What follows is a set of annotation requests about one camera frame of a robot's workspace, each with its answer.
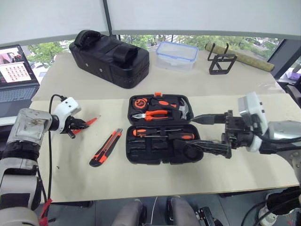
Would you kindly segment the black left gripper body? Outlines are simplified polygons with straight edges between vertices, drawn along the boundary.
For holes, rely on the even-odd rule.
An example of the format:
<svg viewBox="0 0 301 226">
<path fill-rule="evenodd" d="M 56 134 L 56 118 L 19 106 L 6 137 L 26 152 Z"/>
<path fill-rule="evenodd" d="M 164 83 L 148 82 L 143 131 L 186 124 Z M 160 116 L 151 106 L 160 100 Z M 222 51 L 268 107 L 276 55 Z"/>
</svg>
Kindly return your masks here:
<svg viewBox="0 0 301 226">
<path fill-rule="evenodd" d="M 74 118 L 73 116 L 68 116 L 61 133 L 67 134 L 71 139 L 74 139 L 75 134 L 72 132 L 72 130 L 77 128 L 78 122 L 78 119 Z"/>
</svg>

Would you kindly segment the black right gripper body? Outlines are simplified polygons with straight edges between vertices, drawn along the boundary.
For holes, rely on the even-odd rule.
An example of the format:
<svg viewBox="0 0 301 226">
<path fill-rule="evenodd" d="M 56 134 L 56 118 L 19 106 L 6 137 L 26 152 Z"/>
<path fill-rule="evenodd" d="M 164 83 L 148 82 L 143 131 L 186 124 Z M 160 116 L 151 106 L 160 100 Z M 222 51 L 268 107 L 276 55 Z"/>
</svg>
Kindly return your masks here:
<svg viewBox="0 0 301 226">
<path fill-rule="evenodd" d="M 231 149 L 249 147 L 253 142 L 253 133 L 242 117 L 233 116 L 233 111 L 225 113 L 225 132 L 222 133 L 222 143 Z"/>
</svg>

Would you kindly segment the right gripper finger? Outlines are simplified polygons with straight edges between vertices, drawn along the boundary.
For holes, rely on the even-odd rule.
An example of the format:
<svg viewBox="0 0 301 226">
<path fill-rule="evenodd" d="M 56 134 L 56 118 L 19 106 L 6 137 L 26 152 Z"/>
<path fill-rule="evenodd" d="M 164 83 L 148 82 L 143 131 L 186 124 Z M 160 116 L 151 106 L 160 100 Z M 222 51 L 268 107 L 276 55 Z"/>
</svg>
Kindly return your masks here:
<svg viewBox="0 0 301 226">
<path fill-rule="evenodd" d="M 232 157 L 231 146 L 229 144 L 216 143 L 206 140 L 174 140 L 174 146 L 182 149 L 188 158 L 196 158 L 201 153 L 222 155 L 226 159 Z"/>
<path fill-rule="evenodd" d="M 202 114 L 191 119 L 202 125 L 225 124 L 226 114 Z"/>
</svg>

